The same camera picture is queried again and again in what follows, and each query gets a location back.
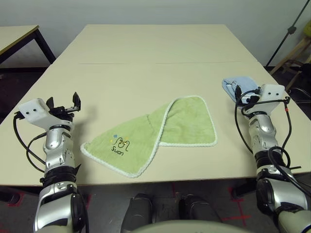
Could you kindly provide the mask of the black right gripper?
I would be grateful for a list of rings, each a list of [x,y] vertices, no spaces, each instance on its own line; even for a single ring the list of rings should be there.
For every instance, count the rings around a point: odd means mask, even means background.
[[[240,96],[241,96],[241,87],[237,85],[235,88],[235,97],[239,98]],[[258,96],[252,95],[249,98],[247,98],[246,104],[241,109],[241,113],[245,115],[245,111],[252,108],[257,102],[258,102]]]

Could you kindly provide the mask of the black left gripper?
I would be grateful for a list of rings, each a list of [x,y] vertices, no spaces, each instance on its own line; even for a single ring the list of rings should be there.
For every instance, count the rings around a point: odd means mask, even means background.
[[[81,100],[77,92],[74,92],[72,96],[72,101],[74,104],[73,107],[70,108],[65,108],[64,106],[54,107],[53,97],[50,97],[49,99],[47,99],[46,105],[50,109],[49,113],[51,115],[57,117],[58,119],[72,122],[74,118],[73,112],[81,110]]]

